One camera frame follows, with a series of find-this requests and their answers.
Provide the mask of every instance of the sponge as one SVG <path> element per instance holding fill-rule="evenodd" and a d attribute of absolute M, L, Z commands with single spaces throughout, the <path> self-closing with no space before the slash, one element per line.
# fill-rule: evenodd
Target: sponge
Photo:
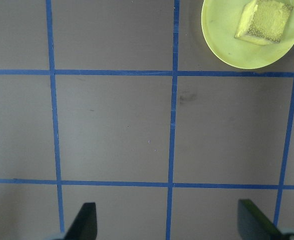
<path fill-rule="evenodd" d="M 293 6 L 252 0 L 243 8 L 235 38 L 258 45 L 279 43 Z"/>

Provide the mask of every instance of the plate rim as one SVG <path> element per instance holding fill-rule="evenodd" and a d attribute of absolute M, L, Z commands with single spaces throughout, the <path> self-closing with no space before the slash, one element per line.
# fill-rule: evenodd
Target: plate rim
<path fill-rule="evenodd" d="M 262 64 L 261 66 L 254 66 L 254 67 L 244 67 L 244 66 L 240 66 L 239 64 L 232 64 L 232 63 L 230 63 L 230 62 L 228 62 L 227 60 L 225 60 L 225 59 L 222 59 L 212 48 L 211 48 L 211 46 L 210 46 L 210 43 L 208 42 L 209 40 L 207 39 L 207 36 L 206 36 L 206 31 L 204 30 L 204 9 L 205 9 L 205 6 L 206 6 L 206 4 L 208 4 L 208 2 L 210 2 L 210 1 L 216 1 L 216 0 L 204 0 L 203 1 L 203 5 L 202 5 L 202 9 L 201 9 L 201 30 L 202 30 L 202 34 L 203 34 L 203 37 L 205 38 L 205 41 L 206 41 L 206 44 L 207 44 L 207 46 L 210 48 L 210 50 L 214 53 L 214 55 L 217 57 L 217 58 L 219 58 L 221 61 L 223 61 L 224 63 L 226 63 L 226 64 L 228 64 L 228 65 L 230 65 L 230 66 L 232 66 L 232 67 L 235 67 L 235 68 L 238 68 L 238 69 L 244 69 L 244 70 L 249 70 L 249 69 L 259 69 L 259 68 L 263 68 L 263 67 L 266 67 L 266 66 L 268 66 L 268 65 L 270 65 L 270 64 L 272 64 L 272 63 L 274 63 L 274 62 L 276 62 L 276 61 L 278 61 L 279 59 L 281 59 L 284 55 L 286 55 L 288 52 L 289 52 L 289 50 L 293 47 L 293 45 L 294 45 L 294 41 L 292 42 L 292 45 L 290 45 L 289 47 L 288 47 L 288 50 L 286 51 L 286 52 L 284 52 L 284 54 L 283 55 L 281 55 L 279 58 L 277 58 L 277 59 L 275 59 L 274 61 L 272 61 L 272 62 L 269 62 L 269 63 L 267 63 L 267 64 Z"/>

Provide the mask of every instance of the yellow plate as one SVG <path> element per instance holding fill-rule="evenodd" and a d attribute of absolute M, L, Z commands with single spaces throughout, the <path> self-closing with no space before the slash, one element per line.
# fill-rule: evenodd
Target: yellow plate
<path fill-rule="evenodd" d="M 259 46 L 235 39 L 245 4 L 250 0 L 204 0 L 201 26 L 212 52 L 223 62 L 240 69 L 257 69 L 284 56 L 294 45 L 294 0 L 281 2 L 293 6 L 280 43 Z"/>

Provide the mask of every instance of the grid line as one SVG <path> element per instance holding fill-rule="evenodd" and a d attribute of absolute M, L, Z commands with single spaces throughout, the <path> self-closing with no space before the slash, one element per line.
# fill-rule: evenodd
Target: grid line
<path fill-rule="evenodd" d="M 172 76 L 170 70 L 94 70 L 94 69 L 0 69 L 0 75 L 90 75 L 90 76 Z M 293 78 L 294 72 L 268 71 L 183 71 L 178 70 L 179 77 L 267 77 Z"/>
<path fill-rule="evenodd" d="M 58 106 L 57 106 L 57 90 L 56 90 L 56 77 L 55 77 L 55 57 L 54 57 L 51 0 L 46 0 L 46 12 L 47 12 L 48 49 L 49 49 L 50 83 L 51 83 L 53 136 L 54 136 L 55 164 L 56 164 L 56 178 L 57 178 L 58 211 L 59 211 L 60 232 L 64 232 L 65 225 L 64 225 L 63 196 L 62 196 L 62 183 L 61 183 Z"/>
<path fill-rule="evenodd" d="M 170 240 L 170 235 L 171 235 L 173 165 L 174 165 L 176 105 L 177 105 L 177 85 L 178 85 L 178 42 L 179 42 L 179 9 L 180 9 L 179 0 L 174 1 L 173 9 L 174 9 L 173 10 L 174 14 L 173 14 L 173 46 L 172 46 L 172 87 L 171 87 L 171 112 L 170 112 L 166 240 Z"/>
<path fill-rule="evenodd" d="M 286 173 L 287 159 L 288 159 L 288 153 L 289 153 L 293 116 L 294 116 L 294 78 L 293 78 L 293 83 L 292 83 L 292 91 L 291 91 L 291 99 L 290 99 L 290 106 L 289 106 L 288 122 L 287 122 L 287 128 L 286 128 L 286 136 L 285 136 L 285 142 L 284 142 L 284 147 L 283 147 L 283 155 L 282 155 L 282 162 L 281 162 L 281 169 L 280 169 L 280 176 L 279 176 L 277 199 L 276 199 L 276 205 L 275 205 L 275 212 L 274 212 L 274 216 L 273 216 L 273 223 L 275 225 L 278 225 L 278 220 L 279 220 L 279 212 L 280 212 L 280 207 L 281 207 L 281 197 L 282 197 L 282 191 L 283 191 L 284 180 L 285 180 L 285 173 Z"/>
<path fill-rule="evenodd" d="M 0 184 L 34 184 L 34 185 L 56 185 L 56 180 L 45 179 L 21 179 L 0 178 Z M 144 181 L 83 181 L 62 180 L 63 186 L 108 186 L 108 187 L 151 187 L 167 188 L 167 182 L 144 182 Z M 278 190 L 278 185 L 269 184 L 227 184 L 227 183 L 183 183 L 174 182 L 173 188 L 194 189 L 252 189 L 252 190 Z M 283 190 L 294 190 L 294 185 L 283 185 Z"/>

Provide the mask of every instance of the stain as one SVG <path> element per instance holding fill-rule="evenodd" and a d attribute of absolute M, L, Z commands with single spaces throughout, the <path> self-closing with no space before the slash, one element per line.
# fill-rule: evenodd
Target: stain
<path fill-rule="evenodd" d="M 86 81 L 84 78 L 81 78 L 81 77 L 76 77 L 76 79 L 78 79 L 78 80 L 80 80 L 80 81 L 83 81 L 83 82 Z"/>
<path fill-rule="evenodd" d="M 181 105 L 193 102 L 197 99 L 197 93 L 190 92 L 190 91 L 183 91 L 181 95 L 179 96 L 179 103 Z"/>

